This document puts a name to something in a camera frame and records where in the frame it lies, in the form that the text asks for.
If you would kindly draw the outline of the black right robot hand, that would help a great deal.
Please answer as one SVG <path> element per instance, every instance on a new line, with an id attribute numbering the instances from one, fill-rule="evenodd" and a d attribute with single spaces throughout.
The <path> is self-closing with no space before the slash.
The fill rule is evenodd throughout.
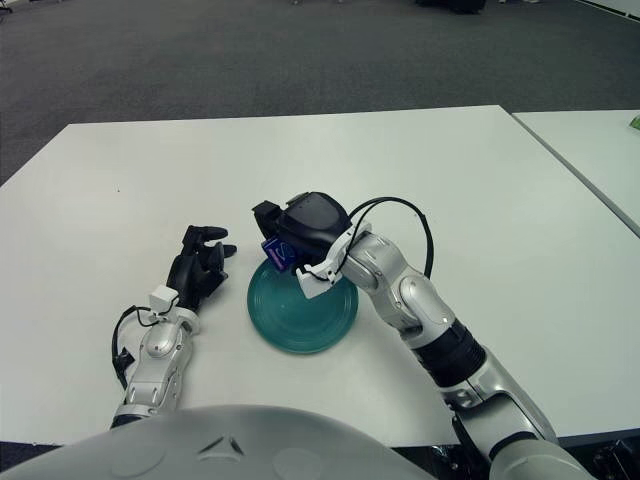
<path id="1" fill-rule="evenodd" d="M 352 225 L 346 210 L 322 192 L 299 194 L 285 208 L 265 200 L 252 212 L 264 236 L 261 247 L 279 272 L 321 263 Z"/>

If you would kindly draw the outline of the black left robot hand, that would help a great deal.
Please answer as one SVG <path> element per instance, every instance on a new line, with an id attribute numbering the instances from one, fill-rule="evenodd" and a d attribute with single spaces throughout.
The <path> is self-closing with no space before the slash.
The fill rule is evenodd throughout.
<path id="1" fill-rule="evenodd" d="M 227 236 L 228 231 L 222 227 L 188 226 L 166 282 L 178 292 L 178 307 L 197 313 L 201 302 L 228 278 L 225 260 L 237 252 L 237 247 L 222 242 Z"/>

